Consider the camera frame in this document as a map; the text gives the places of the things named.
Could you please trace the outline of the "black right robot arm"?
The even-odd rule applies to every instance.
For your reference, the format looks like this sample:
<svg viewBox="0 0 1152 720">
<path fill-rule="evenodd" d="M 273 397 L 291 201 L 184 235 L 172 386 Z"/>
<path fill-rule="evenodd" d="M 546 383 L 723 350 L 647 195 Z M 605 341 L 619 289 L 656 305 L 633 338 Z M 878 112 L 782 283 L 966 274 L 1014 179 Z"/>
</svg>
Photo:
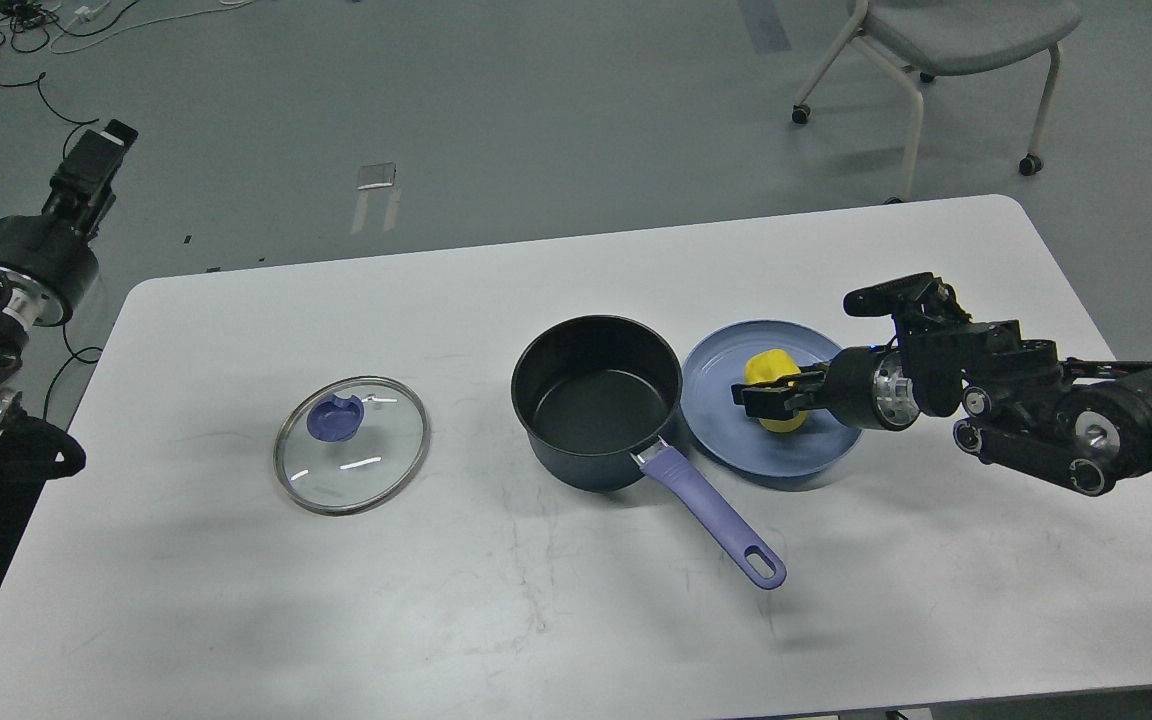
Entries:
<svg viewBox="0 0 1152 720">
<path fill-rule="evenodd" d="M 735 384 L 733 402 L 759 420 L 824 410 L 846 427 L 888 432 L 954 416 L 964 454 L 1084 497 L 1152 473 L 1152 361 L 1061 357 L 1015 320 L 973 323 L 929 272 L 847 293 L 844 310 L 888 316 L 890 342 Z"/>
</svg>

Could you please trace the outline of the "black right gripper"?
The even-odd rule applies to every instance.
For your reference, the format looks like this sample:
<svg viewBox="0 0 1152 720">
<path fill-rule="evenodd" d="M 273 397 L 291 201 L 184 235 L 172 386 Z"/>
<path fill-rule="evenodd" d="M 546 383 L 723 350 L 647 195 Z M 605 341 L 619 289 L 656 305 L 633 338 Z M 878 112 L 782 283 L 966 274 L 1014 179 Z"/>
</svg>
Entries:
<svg viewBox="0 0 1152 720">
<path fill-rule="evenodd" d="M 972 323 L 954 287 L 932 272 L 846 293 L 844 311 L 890 316 L 896 325 Z M 905 377 L 896 348 L 846 348 L 828 364 L 826 379 L 732 384 L 732 401 L 758 420 L 791 420 L 824 409 L 846 427 L 900 432 L 914 425 L 914 381 Z"/>
</svg>

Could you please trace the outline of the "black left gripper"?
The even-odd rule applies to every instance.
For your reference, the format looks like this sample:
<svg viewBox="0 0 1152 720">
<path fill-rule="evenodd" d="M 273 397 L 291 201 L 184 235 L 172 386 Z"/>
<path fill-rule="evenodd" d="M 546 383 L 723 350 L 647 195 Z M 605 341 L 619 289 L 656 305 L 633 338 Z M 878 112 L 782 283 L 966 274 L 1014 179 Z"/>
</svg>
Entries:
<svg viewBox="0 0 1152 720">
<path fill-rule="evenodd" d="M 113 206 L 113 179 L 141 132 L 120 120 L 88 129 L 50 179 L 41 213 L 0 219 L 0 270 L 41 288 L 41 327 L 69 323 L 99 262 L 90 247 Z"/>
</svg>

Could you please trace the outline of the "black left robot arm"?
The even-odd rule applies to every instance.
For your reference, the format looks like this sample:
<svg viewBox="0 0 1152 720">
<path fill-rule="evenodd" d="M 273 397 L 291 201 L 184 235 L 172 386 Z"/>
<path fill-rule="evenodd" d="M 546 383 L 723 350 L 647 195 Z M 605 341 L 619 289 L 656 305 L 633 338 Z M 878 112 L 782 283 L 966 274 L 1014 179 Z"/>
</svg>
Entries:
<svg viewBox="0 0 1152 720">
<path fill-rule="evenodd" d="M 12 382 L 29 334 L 65 327 L 90 290 L 99 270 L 92 242 L 116 200 L 116 173 L 138 137 L 120 120 L 88 129 L 52 174 L 41 210 L 0 219 L 0 578 L 26 526 L 24 503 L 37 500 L 46 482 L 86 465 L 76 439 L 28 414 Z"/>
</svg>

